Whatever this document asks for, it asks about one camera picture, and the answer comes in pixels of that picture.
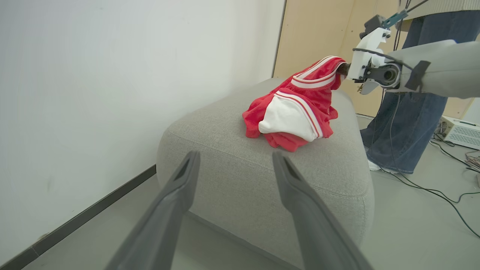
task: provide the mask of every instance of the ottoman seam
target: ottoman seam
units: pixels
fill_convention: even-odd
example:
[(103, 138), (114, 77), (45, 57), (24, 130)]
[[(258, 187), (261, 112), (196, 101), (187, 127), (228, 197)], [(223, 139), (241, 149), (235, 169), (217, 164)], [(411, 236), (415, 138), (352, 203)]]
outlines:
[[(196, 144), (196, 145), (199, 145), (199, 146), (203, 146), (203, 147), (208, 148), (208, 149), (211, 149), (211, 150), (213, 150), (213, 151), (215, 151), (215, 152), (222, 153), (222, 154), (227, 155), (227, 156), (229, 156), (229, 157), (232, 157), (232, 158), (235, 158), (235, 159), (237, 159), (237, 160), (241, 160), (241, 161), (243, 161), (243, 162), (246, 162), (246, 163), (248, 163), (248, 164), (251, 164), (251, 165), (253, 165), (254, 167), (262, 168), (262, 169), (264, 169), (264, 170), (266, 170), (266, 171), (268, 171), (268, 172), (274, 172), (273, 170), (271, 170), (271, 169), (269, 169), (269, 168), (260, 166), (260, 165), (258, 165), (258, 164), (255, 164), (255, 163), (251, 162), (251, 161), (244, 160), (244, 159), (241, 159), (241, 158), (239, 158), (239, 157), (235, 157), (235, 156), (232, 156), (232, 155), (230, 155), (230, 154), (228, 154), (228, 153), (225, 153), (225, 152), (223, 152), (223, 151), (220, 151), (220, 150), (218, 150), (218, 149), (215, 149), (215, 148), (212, 148), (212, 147), (203, 145), (203, 144), (199, 144), (199, 143), (194, 142), (194, 141), (192, 141), (192, 140), (188, 140), (188, 139), (182, 138), (182, 137), (180, 137), (180, 136), (172, 133), (170, 130), (168, 130), (168, 133), (171, 134), (171, 135), (173, 135), (173, 136), (175, 136), (175, 137), (178, 138), (178, 139), (181, 139), (181, 140), (184, 140), (184, 141), (188, 141), (188, 142), (190, 142), (190, 143), (193, 143), (193, 144)], [(348, 199), (358, 199), (358, 198), (362, 198), (365, 194), (367, 194), (367, 192), (368, 192), (368, 190), (369, 190), (369, 188), (367, 187), (367, 188), (366, 188), (364, 191), (362, 191), (361, 193), (343, 193), (343, 192), (338, 192), (338, 191), (333, 191), (333, 190), (330, 190), (330, 189), (326, 189), (326, 188), (323, 188), (323, 187), (318, 187), (317, 185), (314, 185), (314, 184), (310, 184), (310, 186), (311, 186), (313, 189), (315, 189), (315, 190), (321, 190), (321, 191), (324, 191), (324, 192), (328, 192), (328, 193), (330, 193), (330, 194), (333, 194), (333, 195), (335, 195), (335, 196), (338, 196), (338, 197), (346, 197), (346, 198), (348, 198)]]

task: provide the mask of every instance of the baseboard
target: baseboard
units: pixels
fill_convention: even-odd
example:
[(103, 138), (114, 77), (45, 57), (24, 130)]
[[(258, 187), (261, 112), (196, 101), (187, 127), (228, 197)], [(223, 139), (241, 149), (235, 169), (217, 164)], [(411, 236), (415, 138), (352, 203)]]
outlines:
[(118, 199), (138, 187), (141, 183), (145, 182), (156, 173), (156, 166), (145, 170), (143, 173), (137, 175), (123, 186), (117, 188), (112, 193), (105, 196), (103, 199), (96, 202), (80, 214), (73, 217), (71, 220), (49, 233), (38, 242), (33, 244), (28, 249), (6, 262), (0, 267), (0, 270), (20, 270), (27, 264), (37, 259), (40, 255), (45, 253), (51, 247), (63, 240), (69, 234), (73, 233), (76, 229), (80, 228), (87, 221), (91, 220), (94, 216), (98, 215), (101, 211), (112, 205)]

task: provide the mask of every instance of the person's leg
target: person's leg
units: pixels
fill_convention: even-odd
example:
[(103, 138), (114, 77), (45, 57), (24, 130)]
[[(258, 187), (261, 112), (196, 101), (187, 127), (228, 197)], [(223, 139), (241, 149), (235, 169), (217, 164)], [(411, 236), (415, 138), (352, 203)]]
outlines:
[[(404, 49), (419, 44), (422, 26), (423, 18), (415, 18), (412, 20), (410, 30), (403, 44)], [(388, 126), (396, 106), (396, 98), (396, 94), (386, 93), (374, 120), (370, 122), (366, 129), (360, 131), (364, 146), (371, 147), (379, 138), (382, 131)]]
[[(480, 11), (427, 15), (423, 17), (418, 45), (446, 39), (454, 39), (458, 43), (473, 41), (479, 32)], [(438, 125), (446, 101), (447, 98), (434, 94), (405, 94), (400, 100), (391, 134), (391, 121), (387, 121), (387, 128), (381, 131), (367, 152), (369, 160), (382, 168), (413, 173)], [(391, 144), (395, 161), (392, 158)]]

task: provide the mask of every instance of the person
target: person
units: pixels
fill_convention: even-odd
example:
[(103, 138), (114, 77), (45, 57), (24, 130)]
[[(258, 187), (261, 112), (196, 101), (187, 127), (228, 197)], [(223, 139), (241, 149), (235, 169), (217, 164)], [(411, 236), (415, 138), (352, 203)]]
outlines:
[[(405, 2), (400, 0), (400, 10)], [(420, 2), (411, 0), (409, 7)], [(480, 0), (430, 0), (409, 12), (401, 29), (408, 29), (403, 49), (448, 39), (474, 41), (480, 33)], [(413, 173), (446, 102), (431, 93), (385, 93), (376, 117), (360, 131), (370, 170)]]

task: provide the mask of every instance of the gray upholstered bench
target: gray upholstered bench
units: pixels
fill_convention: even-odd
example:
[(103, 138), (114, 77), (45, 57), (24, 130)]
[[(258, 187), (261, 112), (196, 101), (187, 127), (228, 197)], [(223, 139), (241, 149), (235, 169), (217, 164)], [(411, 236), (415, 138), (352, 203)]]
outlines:
[[(163, 187), (185, 154), (200, 151), (193, 216), (274, 260), (303, 268), (293, 220), (280, 202), (273, 173), (271, 156), (278, 149), (262, 136), (245, 137), (241, 116), (282, 81), (269, 79), (173, 123), (160, 142), (157, 175)], [(339, 117), (331, 121), (330, 138), (285, 152), (360, 244), (373, 220), (372, 179), (349, 97), (333, 91), (332, 106)]]

